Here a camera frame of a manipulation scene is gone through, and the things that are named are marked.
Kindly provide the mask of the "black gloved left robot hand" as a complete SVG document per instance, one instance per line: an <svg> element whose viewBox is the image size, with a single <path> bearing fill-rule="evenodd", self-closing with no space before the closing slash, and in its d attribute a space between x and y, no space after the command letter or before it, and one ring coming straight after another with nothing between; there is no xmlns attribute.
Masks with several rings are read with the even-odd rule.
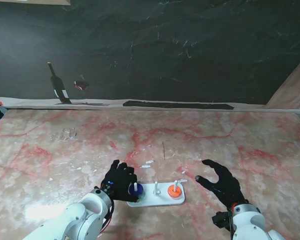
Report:
<svg viewBox="0 0 300 240"><path fill-rule="evenodd" d="M135 203L138 201L136 195L129 194L129 186L137 182L134 168L127 166L125 162L114 160L110 169L101 182L100 189L104 191L111 200Z"/></svg>

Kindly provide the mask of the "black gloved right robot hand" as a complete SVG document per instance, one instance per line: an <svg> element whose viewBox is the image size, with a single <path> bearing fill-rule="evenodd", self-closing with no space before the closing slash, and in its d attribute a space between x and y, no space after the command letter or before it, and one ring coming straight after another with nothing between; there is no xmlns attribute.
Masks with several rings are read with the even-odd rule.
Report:
<svg viewBox="0 0 300 240"><path fill-rule="evenodd" d="M219 179L216 183L212 183L206 178L197 175L195 180L202 187L213 192L228 211L232 210L236 205L249 203L241 192L239 181L232 175L228 168L210 159L205 159L201 162L214 169Z"/></svg>

